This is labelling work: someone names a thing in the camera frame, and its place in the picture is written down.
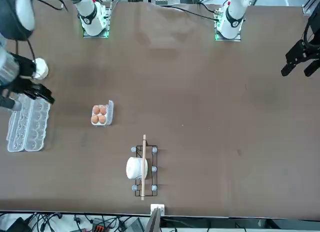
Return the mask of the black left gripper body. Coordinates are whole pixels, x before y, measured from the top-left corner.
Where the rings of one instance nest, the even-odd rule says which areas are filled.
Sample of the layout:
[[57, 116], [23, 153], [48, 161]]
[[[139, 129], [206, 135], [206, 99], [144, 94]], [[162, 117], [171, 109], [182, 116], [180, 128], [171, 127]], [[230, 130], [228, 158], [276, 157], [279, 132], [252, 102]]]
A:
[[306, 31], [308, 32], [309, 28], [313, 33], [313, 39], [309, 42], [306, 39], [306, 48], [308, 49], [308, 59], [319, 58], [320, 53], [320, 12], [313, 11], [311, 16], [308, 19], [306, 25]]

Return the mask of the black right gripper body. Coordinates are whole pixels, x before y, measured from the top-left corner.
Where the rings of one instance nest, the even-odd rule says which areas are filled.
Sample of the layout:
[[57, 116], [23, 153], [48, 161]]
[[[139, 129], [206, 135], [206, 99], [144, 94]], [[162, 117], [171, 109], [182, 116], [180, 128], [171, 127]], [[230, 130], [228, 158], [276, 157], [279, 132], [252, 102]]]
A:
[[33, 82], [31, 80], [17, 77], [7, 84], [0, 85], [0, 99], [7, 99], [10, 93], [25, 94], [30, 99], [33, 99], [32, 88]]

